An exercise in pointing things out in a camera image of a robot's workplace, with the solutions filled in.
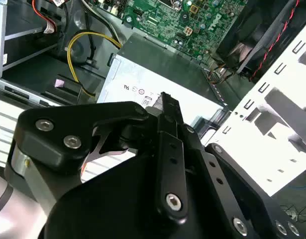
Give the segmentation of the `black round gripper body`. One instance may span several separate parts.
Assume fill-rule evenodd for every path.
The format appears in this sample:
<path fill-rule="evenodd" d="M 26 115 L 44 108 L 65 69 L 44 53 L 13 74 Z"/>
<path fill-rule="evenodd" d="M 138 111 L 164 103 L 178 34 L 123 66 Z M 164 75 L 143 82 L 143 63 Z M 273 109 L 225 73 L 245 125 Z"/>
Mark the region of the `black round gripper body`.
<path fill-rule="evenodd" d="M 197 213 L 190 165 L 158 181 L 159 167 L 135 157 L 74 188 L 52 209 L 47 239 L 210 239 Z"/>

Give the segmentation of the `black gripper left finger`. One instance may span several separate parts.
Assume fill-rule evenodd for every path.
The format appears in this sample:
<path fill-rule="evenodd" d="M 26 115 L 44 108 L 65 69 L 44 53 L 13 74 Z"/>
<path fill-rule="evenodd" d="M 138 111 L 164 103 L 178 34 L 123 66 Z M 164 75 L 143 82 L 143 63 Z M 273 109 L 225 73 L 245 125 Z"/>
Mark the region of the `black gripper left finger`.
<path fill-rule="evenodd" d="M 135 157 L 159 167 L 158 181 L 185 169 L 177 100 L 162 93 L 155 116 L 135 102 L 26 110 L 18 117 L 5 176 L 50 215 L 74 188 Z"/>

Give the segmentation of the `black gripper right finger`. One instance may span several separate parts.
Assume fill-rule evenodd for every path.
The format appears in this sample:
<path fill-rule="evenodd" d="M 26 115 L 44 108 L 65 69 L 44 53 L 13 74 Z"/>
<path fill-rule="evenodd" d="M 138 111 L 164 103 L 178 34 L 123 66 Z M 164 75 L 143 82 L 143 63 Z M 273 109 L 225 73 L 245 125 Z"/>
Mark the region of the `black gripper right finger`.
<path fill-rule="evenodd" d="M 185 159 L 196 170 L 197 213 L 211 239 L 303 239 L 281 207 L 218 144 L 206 147 L 182 124 Z"/>

